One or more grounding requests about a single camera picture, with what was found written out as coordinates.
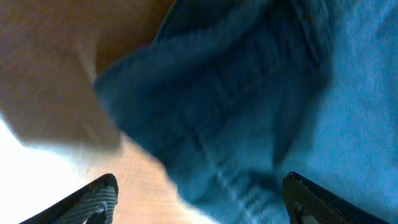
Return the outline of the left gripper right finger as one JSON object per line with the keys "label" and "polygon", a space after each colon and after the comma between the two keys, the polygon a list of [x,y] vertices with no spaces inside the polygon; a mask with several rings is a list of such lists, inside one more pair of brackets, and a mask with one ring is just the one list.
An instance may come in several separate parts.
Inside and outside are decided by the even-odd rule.
{"label": "left gripper right finger", "polygon": [[387,224],[296,172],[282,182],[290,224]]}

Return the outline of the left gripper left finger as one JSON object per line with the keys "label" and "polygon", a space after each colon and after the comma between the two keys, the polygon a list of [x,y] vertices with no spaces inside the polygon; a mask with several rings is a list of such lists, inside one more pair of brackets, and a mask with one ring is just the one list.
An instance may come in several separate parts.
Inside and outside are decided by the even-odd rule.
{"label": "left gripper left finger", "polygon": [[118,193],[115,176],[105,174],[23,223],[112,224]]}

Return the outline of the dark blue denim shorts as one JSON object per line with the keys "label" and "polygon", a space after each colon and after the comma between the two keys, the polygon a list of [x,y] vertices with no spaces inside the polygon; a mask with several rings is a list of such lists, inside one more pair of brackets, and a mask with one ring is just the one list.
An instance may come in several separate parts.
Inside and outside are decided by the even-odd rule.
{"label": "dark blue denim shorts", "polygon": [[176,1],[94,88],[220,223],[288,223],[292,171],[397,222],[396,1]]}

